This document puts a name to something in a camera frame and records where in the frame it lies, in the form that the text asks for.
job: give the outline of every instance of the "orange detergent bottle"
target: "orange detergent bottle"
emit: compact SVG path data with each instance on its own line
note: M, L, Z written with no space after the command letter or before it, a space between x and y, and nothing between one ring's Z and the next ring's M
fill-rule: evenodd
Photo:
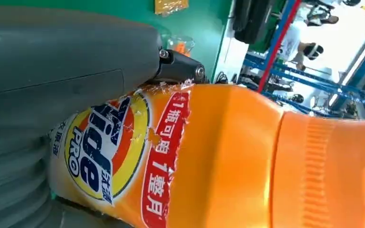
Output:
M365 228L365 121L232 85L146 86L51 133L60 197L139 228Z

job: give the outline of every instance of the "red label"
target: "red label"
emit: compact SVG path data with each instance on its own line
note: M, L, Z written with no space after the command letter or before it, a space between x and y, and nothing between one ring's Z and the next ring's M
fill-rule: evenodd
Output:
M149 228L165 228L170 201L170 184L175 171L185 120L189 115L189 93L174 93L156 128L161 137L150 149L142 192L142 217Z

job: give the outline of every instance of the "yellow circle logo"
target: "yellow circle logo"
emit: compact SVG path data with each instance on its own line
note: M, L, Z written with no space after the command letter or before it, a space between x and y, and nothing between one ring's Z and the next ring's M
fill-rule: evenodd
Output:
M148 124L148 103L140 94L78 114L67 132L64 153L76 185L113 204L141 161Z

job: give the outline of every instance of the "fluorescent light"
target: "fluorescent light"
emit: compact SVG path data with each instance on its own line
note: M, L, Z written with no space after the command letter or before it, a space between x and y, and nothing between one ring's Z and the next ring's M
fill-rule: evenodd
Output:
M335 102L335 100L338 98L338 94L334 94L331 98L331 100L329 100L329 106L332 106Z
M343 86L347 85L347 83L353 77L353 75L355 74L357 68L360 66L360 64L362 63L364 58L365 58L365 49L363 50L362 54L360 54L359 58L356 60L353 67L350 69L350 71L347 73L346 77L344 78L344 80L342 82ZM329 103L328 103L329 106L332 106L336 99L338 99L338 95L335 94L335 95L332 96L331 100L329 100Z

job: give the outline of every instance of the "red pole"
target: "red pole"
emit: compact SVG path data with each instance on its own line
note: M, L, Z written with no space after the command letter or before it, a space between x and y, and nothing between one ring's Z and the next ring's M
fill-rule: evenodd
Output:
M275 45L274 49L272 50L270 59L267 63L267 67L265 68L264 74L262 75L261 81L259 82L258 93L261 93L262 90L264 89L264 86L269 77L269 73L272 68L273 62L275 62L276 54L278 53L278 50L280 48L280 44L282 43L282 40L285 37L286 32L288 31L289 26L292 23L293 18L295 17L295 15L297 13L297 9L300 6L301 0L295 0L295 1L296 2L294 3L293 8L288 16L288 20L286 21L286 24L283 27L282 32L279 35L278 41L276 42L276 45Z

